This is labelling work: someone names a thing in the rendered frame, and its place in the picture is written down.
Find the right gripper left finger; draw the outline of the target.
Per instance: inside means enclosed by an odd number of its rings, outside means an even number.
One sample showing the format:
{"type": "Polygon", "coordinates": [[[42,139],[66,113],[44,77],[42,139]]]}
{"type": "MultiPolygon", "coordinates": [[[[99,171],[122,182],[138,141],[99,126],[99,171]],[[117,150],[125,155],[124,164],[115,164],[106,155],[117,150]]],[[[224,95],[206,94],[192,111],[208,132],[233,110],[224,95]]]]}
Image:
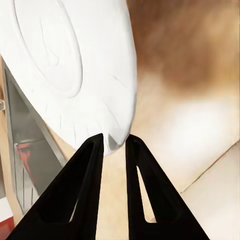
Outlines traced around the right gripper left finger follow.
{"type": "Polygon", "coordinates": [[[89,137],[6,240],[96,240],[104,135],[89,137]]]}

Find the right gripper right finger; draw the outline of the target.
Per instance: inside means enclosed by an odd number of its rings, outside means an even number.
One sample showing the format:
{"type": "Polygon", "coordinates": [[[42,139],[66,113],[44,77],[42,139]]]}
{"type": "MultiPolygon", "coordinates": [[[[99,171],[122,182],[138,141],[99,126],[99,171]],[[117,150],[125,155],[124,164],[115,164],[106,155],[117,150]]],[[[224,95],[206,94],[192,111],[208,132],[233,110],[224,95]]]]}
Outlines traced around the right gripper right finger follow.
{"type": "Polygon", "coordinates": [[[145,142],[125,142],[129,240],[210,240],[145,142]],[[155,222],[145,220],[139,168],[155,222]]]}

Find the saucer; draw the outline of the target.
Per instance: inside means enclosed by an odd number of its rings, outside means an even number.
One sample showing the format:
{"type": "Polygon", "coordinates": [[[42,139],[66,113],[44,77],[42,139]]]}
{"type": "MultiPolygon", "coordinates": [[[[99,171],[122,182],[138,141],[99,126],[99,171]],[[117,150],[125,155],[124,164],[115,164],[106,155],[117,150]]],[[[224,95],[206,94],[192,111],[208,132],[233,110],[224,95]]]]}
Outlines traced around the saucer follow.
{"type": "Polygon", "coordinates": [[[126,143],[138,94],[126,0],[0,0],[0,53],[35,110],[73,148],[100,133],[105,157],[126,143]]]}

